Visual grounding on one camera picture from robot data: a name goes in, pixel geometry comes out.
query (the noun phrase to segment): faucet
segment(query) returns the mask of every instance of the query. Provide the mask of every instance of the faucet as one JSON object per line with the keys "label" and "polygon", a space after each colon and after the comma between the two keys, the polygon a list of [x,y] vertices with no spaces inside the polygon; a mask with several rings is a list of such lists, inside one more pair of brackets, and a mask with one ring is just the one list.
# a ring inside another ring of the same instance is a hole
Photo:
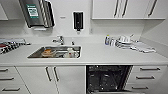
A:
{"label": "faucet", "polygon": [[58,43],[61,43],[61,45],[64,45],[64,38],[63,36],[59,36],[59,40],[53,40],[53,42],[58,42]]}

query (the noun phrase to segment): drawer handle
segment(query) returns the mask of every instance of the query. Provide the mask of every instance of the drawer handle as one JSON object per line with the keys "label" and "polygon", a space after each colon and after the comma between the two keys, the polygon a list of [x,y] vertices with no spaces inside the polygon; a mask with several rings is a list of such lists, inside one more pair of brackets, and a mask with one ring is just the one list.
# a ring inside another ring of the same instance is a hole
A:
{"label": "drawer handle", "polygon": [[0,69],[0,72],[6,72],[8,69]]}
{"label": "drawer handle", "polygon": [[2,91],[19,91],[20,88],[4,88]]}
{"label": "drawer handle", "polygon": [[140,71],[158,71],[160,70],[160,68],[151,68],[151,69],[144,69],[144,68],[140,68]]}
{"label": "drawer handle", "polygon": [[0,78],[0,81],[2,81],[2,80],[13,80],[14,79],[14,77],[12,77],[12,78]]}
{"label": "drawer handle", "polygon": [[136,77],[136,79],[155,79],[155,78],[151,76],[151,77]]}
{"label": "drawer handle", "polygon": [[149,89],[148,87],[132,87],[132,89]]}

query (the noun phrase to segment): drawer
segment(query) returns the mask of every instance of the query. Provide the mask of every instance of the drawer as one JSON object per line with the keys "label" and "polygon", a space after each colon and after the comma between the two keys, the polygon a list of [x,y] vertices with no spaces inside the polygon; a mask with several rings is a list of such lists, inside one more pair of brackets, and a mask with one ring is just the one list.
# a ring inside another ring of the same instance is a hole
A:
{"label": "drawer", "polygon": [[0,85],[24,84],[19,74],[0,74]]}
{"label": "drawer", "polygon": [[131,73],[128,83],[156,83],[163,73]]}
{"label": "drawer", "polygon": [[133,66],[132,72],[164,72],[167,66]]}
{"label": "drawer", "polygon": [[25,85],[1,85],[0,94],[30,94]]}
{"label": "drawer", "polygon": [[129,91],[134,91],[134,92],[143,92],[146,93],[150,90],[155,89],[156,86],[155,84],[131,84],[131,83],[127,83],[125,86],[125,90],[129,90]]}
{"label": "drawer", "polygon": [[0,67],[0,74],[18,73],[15,67]]}

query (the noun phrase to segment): stainless steel sink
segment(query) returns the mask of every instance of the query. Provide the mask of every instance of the stainless steel sink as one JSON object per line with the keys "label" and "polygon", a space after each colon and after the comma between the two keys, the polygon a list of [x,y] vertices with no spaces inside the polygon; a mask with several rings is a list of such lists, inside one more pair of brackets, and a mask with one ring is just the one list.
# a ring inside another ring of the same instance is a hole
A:
{"label": "stainless steel sink", "polygon": [[[39,50],[31,54],[28,58],[64,58],[64,54],[67,53],[67,49],[72,48],[76,53],[79,54],[78,57],[74,58],[79,58],[80,57],[80,46],[56,46],[56,47],[41,47]],[[46,49],[51,49],[52,51],[56,51],[56,54],[53,57],[44,57],[42,56],[42,53]]]}

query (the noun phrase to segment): soap dispenser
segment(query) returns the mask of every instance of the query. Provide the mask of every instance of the soap dispenser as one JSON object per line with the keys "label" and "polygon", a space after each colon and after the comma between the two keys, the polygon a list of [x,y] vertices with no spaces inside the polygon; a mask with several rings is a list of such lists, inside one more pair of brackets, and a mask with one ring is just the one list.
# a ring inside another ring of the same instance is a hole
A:
{"label": "soap dispenser", "polygon": [[74,29],[77,30],[79,34],[81,29],[83,29],[83,12],[73,12],[74,16]]}

